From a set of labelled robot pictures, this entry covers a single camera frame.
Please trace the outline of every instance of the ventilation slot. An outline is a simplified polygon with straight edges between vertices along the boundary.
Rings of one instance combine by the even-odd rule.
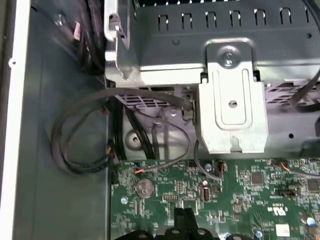
[[[164,32],[169,30],[168,15],[158,15],[158,30]]]
[[[229,11],[231,26],[233,28],[241,27],[241,15],[240,11]]]
[[[305,11],[306,22],[309,23],[309,10],[306,6],[304,7],[304,11]]]
[[[282,25],[289,25],[292,23],[291,21],[291,11],[289,7],[280,8],[280,18]]]
[[[255,16],[255,25],[257,26],[267,25],[265,10],[255,9],[254,16]]]
[[[191,13],[182,13],[182,29],[183,30],[190,30],[192,29],[192,15]]]
[[[217,15],[214,11],[205,12],[205,24],[208,29],[217,27]]]

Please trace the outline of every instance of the capacitor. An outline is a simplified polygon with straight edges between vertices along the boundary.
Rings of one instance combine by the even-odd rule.
[[[313,218],[313,217],[308,217],[306,219],[306,224],[309,226],[309,227],[315,227],[316,226],[316,220]]]
[[[263,237],[263,233],[259,230],[259,228],[254,227],[252,232],[256,239],[261,239]]]
[[[207,163],[206,165],[204,165],[204,169],[207,172],[211,172],[212,171],[212,165],[210,163]]]
[[[254,233],[255,237],[258,238],[258,239],[261,239],[263,237],[263,234],[261,231],[255,231]]]
[[[208,186],[208,181],[204,179],[204,180],[202,181],[202,186]]]

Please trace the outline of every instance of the gray metal panel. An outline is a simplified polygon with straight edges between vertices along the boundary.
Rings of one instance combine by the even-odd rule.
[[[71,178],[56,167],[50,130],[70,101],[101,88],[53,40],[52,25],[31,13],[21,123],[15,240],[104,240],[106,174]],[[73,159],[105,153],[106,119],[91,116],[72,144]]]
[[[266,24],[261,18],[256,21],[255,10],[264,10]],[[231,11],[240,12],[241,26],[237,23],[239,20],[235,12],[232,14],[234,24],[231,22]],[[215,13],[216,27],[207,27],[206,12]],[[182,14],[186,13],[192,15],[192,28],[189,29],[182,27]],[[159,31],[159,15],[168,17],[167,30]],[[146,6],[138,8],[137,24],[140,32],[150,34],[140,41],[145,45],[141,53],[141,66],[186,63],[205,65],[207,42],[226,38],[247,38],[257,68],[320,62],[320,48],[316,47],[320,34],[310,13],[307,18],[301,0],[241,0]],[[175,39],[180,40],[179,45],[173,44]]]

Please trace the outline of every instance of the white label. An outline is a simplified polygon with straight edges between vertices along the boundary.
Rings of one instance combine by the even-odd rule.
[[[80,23],[77,21],[75,22],[73,38],[78,41],[80,40]]]
[[[285,207],[268,207],[267,208],[268,212],[273,212],[274,215],[276,216],[285,216],[286,215],[286,212],[288,211],[288,209]]]
[[[290,237],[290,228],[288,224],[276,224],[275,232],[277,237]]]

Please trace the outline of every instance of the microchip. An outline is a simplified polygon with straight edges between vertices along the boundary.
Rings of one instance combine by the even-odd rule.
[[[225,216],[220,216],[219,221],[221,223],[225,223],[226,222],[226,217]]]
[[[319,192],[319,180],[318,179],[308,179],[307,180],[309,192]]]
[[[263,178],[263,175],[261,172],[253,172],[251,174],[251,182],[252,182],[252,185],[262,185],[264,184],[264,178]]]
[[[166,194],[166,195],[163,195],[162,199],[163,201],[167,201],[167,202],[175,202],[175,201],[178,201],[179,197],[176,194]]]
[[[233,211],[235,213],[241,213],[241,211],[242,211],[241,205],[239,205],[239,204],[233,205]]]
[[[189,168],[196,168],[196,167],[197,167],[197,164],[195,163],[194,160],[188,161],[188,167],[189,167]]]
[[[237,214],[237,213],[235,213],[235,214],[233,215],[233,218],[234,218],[234,220],[236,220],[236,221],[241,221],[241,220],[242,220],[241,215],[240,215],[240,214]]]
[[[212,186],[212,193],[219,194],[221,193],[221,186],[219,184],[213,184]]]

